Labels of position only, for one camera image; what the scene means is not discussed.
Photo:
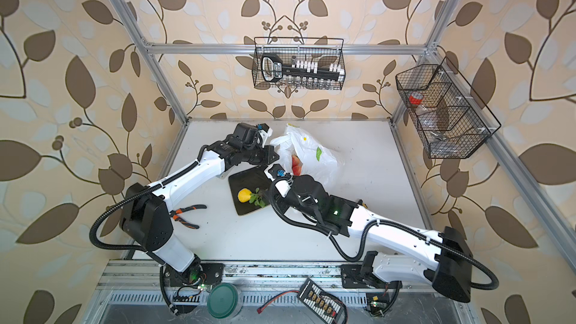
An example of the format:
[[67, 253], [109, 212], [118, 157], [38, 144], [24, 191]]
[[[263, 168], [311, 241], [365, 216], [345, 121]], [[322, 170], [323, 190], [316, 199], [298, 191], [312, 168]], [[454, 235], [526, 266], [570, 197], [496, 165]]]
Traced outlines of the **white plastic bag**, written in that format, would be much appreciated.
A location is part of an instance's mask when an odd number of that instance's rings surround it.
[[293, 156], [296, 156], [301, 164], [299, 176], [312, 176], [326, 190], [335, 186], [344, 166], [342, 157], [308, 131], [287, 124], [284, 133], [272, 139], [270, 144], [280, 156], [278, 163], [287, 172], [297, 174], [293, 169]]

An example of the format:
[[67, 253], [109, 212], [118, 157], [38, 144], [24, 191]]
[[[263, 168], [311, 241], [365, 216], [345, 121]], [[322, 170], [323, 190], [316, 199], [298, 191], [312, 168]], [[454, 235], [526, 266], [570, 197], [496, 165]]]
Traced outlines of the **yellow fake lemon with leaves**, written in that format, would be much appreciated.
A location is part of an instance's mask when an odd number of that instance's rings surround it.
[[263, 199], [259, 188], [257, 188], [255, 192], [243, 188], [238, 192], [237, 198], [240, 203], [251, 203], [260, 208], [266, 207], [266, 201]]

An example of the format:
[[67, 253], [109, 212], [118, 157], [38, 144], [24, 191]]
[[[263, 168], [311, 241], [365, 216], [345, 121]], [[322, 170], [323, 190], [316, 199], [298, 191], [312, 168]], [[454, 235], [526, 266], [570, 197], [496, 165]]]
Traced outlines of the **red fake strawberry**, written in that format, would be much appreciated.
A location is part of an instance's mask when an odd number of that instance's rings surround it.
[[292, 155], [292, 173], [294, 176], [300, 176], [302, 174], [302, 162], [295, 154]]

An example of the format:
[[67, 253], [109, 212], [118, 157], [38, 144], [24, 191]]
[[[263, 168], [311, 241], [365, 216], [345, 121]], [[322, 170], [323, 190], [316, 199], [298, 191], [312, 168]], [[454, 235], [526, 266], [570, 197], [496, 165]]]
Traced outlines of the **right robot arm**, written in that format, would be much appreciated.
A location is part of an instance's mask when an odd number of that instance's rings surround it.
[[279, 164], [264, 173], [271, 181], [265, 198], [280, 219], [326, 236], [347, 262], [363, 262], [369, 269], [368, 286], [418, 280], [448, 299], [468, 303], [473, 289], [489, 291], [500, 285], [450, 226], [438, 232], [382, 217], [361, 200], [331, 195], [310, 175], [291, 175]]

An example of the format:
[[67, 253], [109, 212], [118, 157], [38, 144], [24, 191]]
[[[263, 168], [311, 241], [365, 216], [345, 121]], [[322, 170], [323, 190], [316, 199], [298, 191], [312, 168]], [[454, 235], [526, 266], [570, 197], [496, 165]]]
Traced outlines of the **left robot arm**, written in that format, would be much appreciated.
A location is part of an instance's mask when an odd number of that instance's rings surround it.
[[[188, 165], [147, 186], [135, 184], [130, 195], [98, 217], [89, 231], [90, 242], [107, 251], [142, 251], [178, 273], [197, 271], [200, 258], [173, 233], [173, 216], [187, 195], [214, 177], [242, 163], [268, 166], [279, 159], [266, 141], [273, 134], [267, 124], [240, 123], [225, 139], [203, 145]], [[100, 226], [121, 210], [118, 223], [134, 244], [108, 244], [98, 237]]]

